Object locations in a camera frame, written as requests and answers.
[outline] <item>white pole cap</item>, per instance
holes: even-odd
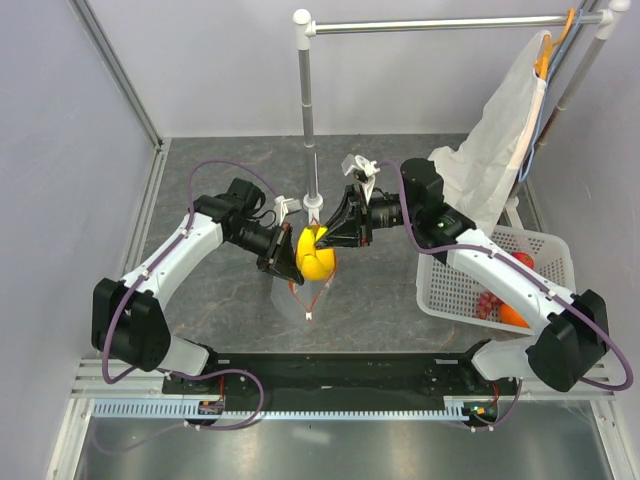
[[[311,42],[307,36],[307,32],[311,27],[311,14],[308,10],[301,8],[293,14],[293,23],[296,24],[296,44],[298,50],[309,50]]]

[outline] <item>yellow fruit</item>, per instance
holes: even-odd
[[[306,227],[298,239],[296,265],[307,280],[326,279],[335,268],[335,253],[332,248],[316,250],[315,243],[327,231],[326,227]]]

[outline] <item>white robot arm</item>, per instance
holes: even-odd
[[[353,174],[356,184],[345,188],[317,248],[364,247],[371,243],[373,230],[404,225],[409,219],[421,249],[484,285],[535,332],[472,347],[471,363],[486,380],[535,374],[551,388],[568,391],[607,352],[602,338],[556,301],[571,305],[608,332],[604,300],[590,290],[576,295],[555,285],[496,246],[473,221],[444,202],[443,179],[433,162],[412,158],[402,164],[404,205],[398,194],[366,194],[365,187],[373,184],[363,167],[367,162],[359,156],[345,159],[343,171]]]
[[[171,335],[163,311],[205,256],[223,242],[233,243],[258,257],[259,270],[304,282],[295,262],[291,227],[284,222],[287,214],[300,210],[299,202],[276,198],[275,225],[265,227],[254,218],[264,199],[257,186],[236,178],[226,193],[196,200],[193,213],[185,215],[176,231],[138,268],[117,282],[100,281],[93,293],[93,346],[144,371],[158,368],[199,375],[212,350]],[[119,309],[122,313],[116,316]],[[112,322],[116,328],[107,342]]]

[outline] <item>plastic basket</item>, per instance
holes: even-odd
[[[528,253],[533,257],[536,272],[575,291],[571,254],[561,238],[498,226],[491,239],[508,253]],[[533,330],[529,328],[501,323],[497,309],[487,320],[474,318],[478,298],[487,289],[468,275],[443,265],[430,255],[420,255],[416,287],[418,306],[429,315],[509,332],[533,334]]]

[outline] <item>white plastic bag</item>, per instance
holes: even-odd
[[[442,147],[429,156],[444,178],[445,201],[487,235],[498,223],[534,134],[547,84],[533,64],[547,33],[536,34],[520,53],[458,151]]]

